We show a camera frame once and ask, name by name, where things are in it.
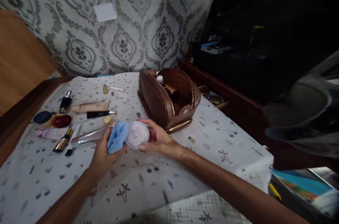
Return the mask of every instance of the white powder compact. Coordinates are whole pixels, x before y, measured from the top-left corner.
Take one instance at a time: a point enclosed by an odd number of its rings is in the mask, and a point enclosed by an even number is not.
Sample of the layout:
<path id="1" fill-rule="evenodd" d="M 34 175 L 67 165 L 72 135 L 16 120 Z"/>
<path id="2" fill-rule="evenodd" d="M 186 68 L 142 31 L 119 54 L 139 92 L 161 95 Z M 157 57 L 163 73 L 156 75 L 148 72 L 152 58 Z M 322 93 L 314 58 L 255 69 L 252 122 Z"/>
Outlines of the white powder compact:
<path id="1" fill-rule="evenodd" d="M 145 124 L 140 121 L 132 122 L 128 128 L 126 144 L 132 149 L 138 149 L 140 144 L 148 142 L 149 130 Z"/>

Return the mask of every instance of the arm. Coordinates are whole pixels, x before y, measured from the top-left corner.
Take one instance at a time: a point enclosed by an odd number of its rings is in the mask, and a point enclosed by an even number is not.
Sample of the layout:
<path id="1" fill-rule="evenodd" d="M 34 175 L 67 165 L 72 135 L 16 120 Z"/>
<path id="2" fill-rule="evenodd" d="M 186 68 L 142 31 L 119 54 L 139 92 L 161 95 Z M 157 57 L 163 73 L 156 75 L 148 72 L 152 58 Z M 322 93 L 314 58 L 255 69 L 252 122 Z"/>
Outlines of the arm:
<path id="1" fill-rule="evenodd" d="M 150 142 L 140 150 L 155 150 L 178 161 L 252 223 L 307 223 L 255 186 L 184 148 L 152 120 L 140 121 L 150 126 Z"/>
<path id="2" fill-rule="evenodd" d="M 40 218 L 37 224 L 71 223 L 89 192 L 106 174 L 112 164 L 125 151 L 126 146 L 114 154 L 108 154 L 107 141 L 112 128 L 109 127 L 97 142 L 92 162 L 81 177 L 66 191 L 55 204 Z"/>

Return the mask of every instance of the brown makeup bag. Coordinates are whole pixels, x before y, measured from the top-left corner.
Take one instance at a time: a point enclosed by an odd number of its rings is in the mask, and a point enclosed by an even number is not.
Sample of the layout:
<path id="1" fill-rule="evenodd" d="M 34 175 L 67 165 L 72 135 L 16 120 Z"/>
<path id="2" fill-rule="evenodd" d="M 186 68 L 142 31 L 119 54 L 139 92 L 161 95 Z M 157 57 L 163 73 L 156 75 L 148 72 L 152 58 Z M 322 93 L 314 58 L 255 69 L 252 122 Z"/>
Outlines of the brown makeup bag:
<path id="1" fill-rule="evenodd" d="M 174 90 L 170 98 L 166 90 L 147 72 L 139 75 L 140 101 L 150 119 L 167 133 L 187 127 L 200 102 L 200 91 L 191 78 L 178 69 L 166 68 L 159 72 L 163 82 Z"/>

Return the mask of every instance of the blue object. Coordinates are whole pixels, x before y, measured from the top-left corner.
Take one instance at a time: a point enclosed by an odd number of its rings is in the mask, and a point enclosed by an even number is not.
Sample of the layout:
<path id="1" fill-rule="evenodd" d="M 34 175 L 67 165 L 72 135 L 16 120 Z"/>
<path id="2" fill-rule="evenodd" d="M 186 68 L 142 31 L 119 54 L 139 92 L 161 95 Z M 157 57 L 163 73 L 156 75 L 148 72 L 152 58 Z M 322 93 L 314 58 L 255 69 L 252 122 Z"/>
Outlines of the blue object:
<path id="1" fill-rule="evenodd" d="M 43 124 L 47 122 L 49 119 L 51 119 L 52 114 L 48 111 L 40 112 L 39 114 L 36 114 L 36 116 L 33 118 L 33 122 L 37 124 Z"/>
<path id="2" fill-rule="evenodd" d="M 128 123 L 117 122 L 114 125 L 109 140 L 107 142 L 108 153 L 112 154 L 119 151 L 123 147 L 123 143 L 125 142 L 127 135 Z"/>
<path id="3" fill-rule="evenodd" d="M 214 45 L 216 43 L 217 43 L 216 41 L 215 42 L 209 42 L 209 43 L 201 44 L 200 46 L 201 47 L 208 47 L 208 46 L 212 46 L 212 45 Z"/>
<path id="4" fill-rule="evenodd" d="M 109 76 L 112 76 L 112 75 L 109 75 L 109 74 L 103 74 L 103 75 L 98 75 L 97 78 L 100 78 L 100 77 L 109 77 Z"/>
<path id="5" fill-rule="evenodd" d="M 293 183 L 316 196 L 331 190 L 332 188 L 322 182 L 304 176 L 294 170 L 278 171 L 273 169 L 273 174 Z"/>

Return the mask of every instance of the table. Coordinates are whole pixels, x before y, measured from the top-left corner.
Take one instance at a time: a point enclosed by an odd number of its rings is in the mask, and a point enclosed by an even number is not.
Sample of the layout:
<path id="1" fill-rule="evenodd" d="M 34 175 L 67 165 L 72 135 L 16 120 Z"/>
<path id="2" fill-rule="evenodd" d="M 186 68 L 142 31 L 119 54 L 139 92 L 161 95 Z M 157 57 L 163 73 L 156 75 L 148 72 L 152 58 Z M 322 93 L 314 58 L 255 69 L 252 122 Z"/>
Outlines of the table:
<path id="1" fill-rule="evenodd" d="M 85 99 L 108 98 L 109 109 L 118 112 L 112 115 L 116 121 L 132 122 L 139 116 L 147 118 L 137 95 L 138 80 L 139 73 L 135 72 L 100 78 L 76 77 L 60 85 L 39 112 L 57 112 L 60 99 L 67 90 L 72 90 L 73 104 Z M 125 88 L 126 91 L 115 91 L 111 96 L 110 90 L 104 95 L 103 84 Z M 102 117 L 87 120 L 85 113 L 69 114 L 75 134 L 76 131 L 81 135 L 104 126 Z M 91 162 L 95 144 L 79 147 L 73 155 L 65 157 L 67 149 L 61 154 L 53 153 L 55 142 L 35 137 L 37 129 L 40 129 L 39 125 L 28 125 L 16 149 L 0 169 L 2 223 L 35 223 Z M 267 192 L 273 156 L 205 98 L 201 98 L 192 124 L 171 136 L 183 146 Z M 204 203 L 197 205 L 199 198 Z M 212 206 L 216 207 L 213 203 L 216 199 L 224 206 L 212 209 Z M 227 207 L 224 200 L 178 163 L 158 153 L 128 150 L 93 188 L 75 223 L 120 222 L 150 211 L 157 211 L 159 216 L 169 214 L 175 217 L 177 214 L 172 214 L 170 207 L 177 207 L 178 213 L 180 209 L 193 214 L 195 211 L 189 210 L 192 204 L 198 209 L 207 207 L 210 218 L 215 220 L 223 218 L 225 221 L 225 216 L 232 216 L 230 212 L 233 212 L 237 216 L 232 218 L 235 222 L 239 222 L 239 218 L 244 221 L 244 217 Z M 202 210 L 201 214 L 207 214 L 206 211 Z M 180 221 L 178 217 L 168 216 L 167 222 Z"/>

